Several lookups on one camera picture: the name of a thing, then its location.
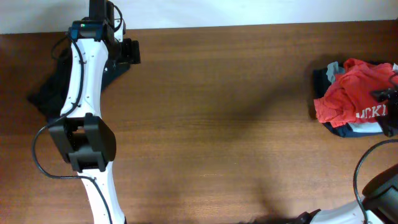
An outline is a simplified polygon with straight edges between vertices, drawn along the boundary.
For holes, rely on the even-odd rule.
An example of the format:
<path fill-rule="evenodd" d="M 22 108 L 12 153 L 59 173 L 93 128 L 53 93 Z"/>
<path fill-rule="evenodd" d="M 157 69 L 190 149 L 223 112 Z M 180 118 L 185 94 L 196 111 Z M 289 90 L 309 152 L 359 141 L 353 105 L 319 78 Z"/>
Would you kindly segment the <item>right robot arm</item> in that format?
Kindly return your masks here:
<path fill-rule="evenodd" d="M 316 224 L 316 223 L 397 223 L 397 165 L 386 169 L 358 192 L 358 175 L 365 159 L 376 150 L 386 144 L 396 143 L 397 139 L 397 87 L 377 90 L 371 96 L 378 102 L 385 101 L 389 114 L 381 116 L 377 122 L 381 125 L 384 135 L 389 139 L 371 146 L 358 161 L 353 175 L 353 190 L 355 201 L 347 203 L 332 210 L 314 210 L 304 212 L 292 223 Z"/>

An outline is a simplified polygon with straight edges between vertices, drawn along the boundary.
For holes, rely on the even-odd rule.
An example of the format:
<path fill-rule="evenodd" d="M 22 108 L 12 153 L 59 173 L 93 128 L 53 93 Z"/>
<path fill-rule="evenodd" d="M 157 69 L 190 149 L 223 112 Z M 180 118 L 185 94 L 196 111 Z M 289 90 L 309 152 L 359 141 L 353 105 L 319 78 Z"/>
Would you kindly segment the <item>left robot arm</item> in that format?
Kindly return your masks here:
<path fill-rule="evenodd" d="M 76 172 L 95 223 L 127 222 L 113 180 L 116 137 L 101 117 L 103 77 L 141 62 L 139 43 L 124 38 L 126 24 L 111 1 L 90 1 L 89 15 L 74 21 L 67 38 L 72 69 L 60 117 L 45 126 L 62 159 Z"/>

